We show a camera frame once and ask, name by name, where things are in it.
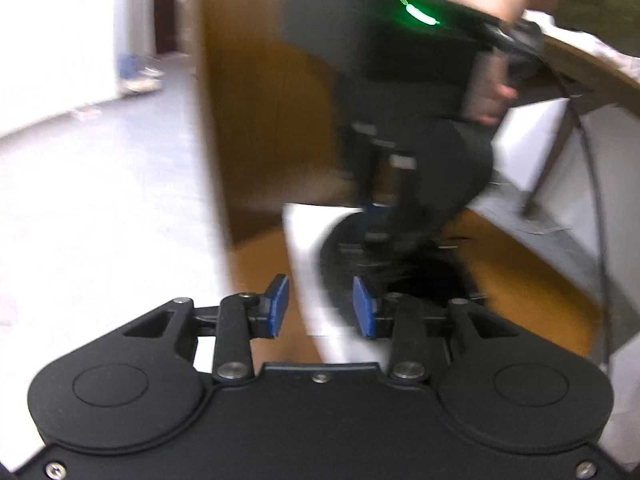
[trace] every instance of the metal bolt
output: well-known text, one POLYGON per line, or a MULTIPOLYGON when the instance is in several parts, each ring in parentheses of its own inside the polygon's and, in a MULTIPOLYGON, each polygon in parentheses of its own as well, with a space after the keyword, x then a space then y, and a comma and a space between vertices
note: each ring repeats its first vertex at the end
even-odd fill
POLYGON ((249 368, 244 363, 231 361, 218 367, 218 375, 225 379, 242 379, 249 373, 249 368))
POLYGON ((63 480, 66 476, 66 468, 58 462, 49 462, 45 466, 44 472, 51 480, 63 480))
POLYGON ((325 383, 329 380, 329 376, 320 372, 317 374, 313 374, 311 380, 315 383, 325 383))
POLYGON ((584 462, 580 462, 578 467, 575 468, 575 477, 580 480, 588 480, 596 476, 597 472, 597 466, 593 462, 585 460, 584 462))
POLYGON ((402 361, 394 366, 394 375, 401 379, 418 379, 425 373, 424 366, 415 361, 402 361))

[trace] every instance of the olive green jacket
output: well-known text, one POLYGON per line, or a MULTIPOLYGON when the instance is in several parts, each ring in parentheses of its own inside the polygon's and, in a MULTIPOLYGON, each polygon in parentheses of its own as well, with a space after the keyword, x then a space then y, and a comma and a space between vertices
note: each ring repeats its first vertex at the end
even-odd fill
POLYGON ((640 57, 640 0, 559 0, 556 25, 583 30, 640 57))

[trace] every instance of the table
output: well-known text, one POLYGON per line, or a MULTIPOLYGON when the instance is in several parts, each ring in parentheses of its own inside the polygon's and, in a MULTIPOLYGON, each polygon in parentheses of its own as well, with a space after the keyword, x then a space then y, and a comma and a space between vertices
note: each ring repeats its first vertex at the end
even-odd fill
MULTIPOLYGON (((609 62, 551 36, 545 37, 545 57, 559 73, 571 79, 570 90, 575 96, 575 106, 580 115, 615 104, 640 118, 640 83, 609 62)), ((554 82, 548 75, 533 78, 523 89, 522 97, 516 104, 562 97, 553 86, 554 82)), ((524 215, 529 215, 535 208, 536 196, 551 174, 575 126, 574 118, 568 110, 565 111, 538 179, 525 200, 522 209, 524 215)))

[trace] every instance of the green light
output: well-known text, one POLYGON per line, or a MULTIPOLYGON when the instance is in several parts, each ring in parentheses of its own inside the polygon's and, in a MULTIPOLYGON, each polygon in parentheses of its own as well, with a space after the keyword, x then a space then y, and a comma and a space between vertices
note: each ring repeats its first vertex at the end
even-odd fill
POLYGON ((412 4, 406 4, 406 6, 404 8, 416 20, 420 20, 421 22, 426 23, 427 25, 439 25, 440 24, 440 22, 438 20, 436 20, 435 18, 432 18, 431 16, 426 15, 420 9, 416 9, 414 6, 412 6, 412 4))

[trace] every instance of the floor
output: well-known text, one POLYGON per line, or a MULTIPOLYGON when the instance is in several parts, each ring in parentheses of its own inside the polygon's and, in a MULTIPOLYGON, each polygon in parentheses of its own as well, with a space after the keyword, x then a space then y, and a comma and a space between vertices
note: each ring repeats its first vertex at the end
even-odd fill
POLYGON ((164 89, 0 139, 0 460, 40 446, 26 394, 45 364, 177 296, 230 291, 189 61, 164 89))
MULTIPOLYGON (((470 208, 498 226, 514 240, 560 272, 569 282, 593 301, 600 300, 600 277, 594 258, 571 236, 571 231, 555 224, 542 210, 532 218, 520 214, 525 194, 500 175, 470 208)), ((620 348, 640 332, 637 307, 610 277, 612 341, 620 348)), ((589 352, 595 362, 602 362, 602 332, 598 330, 589 352)))

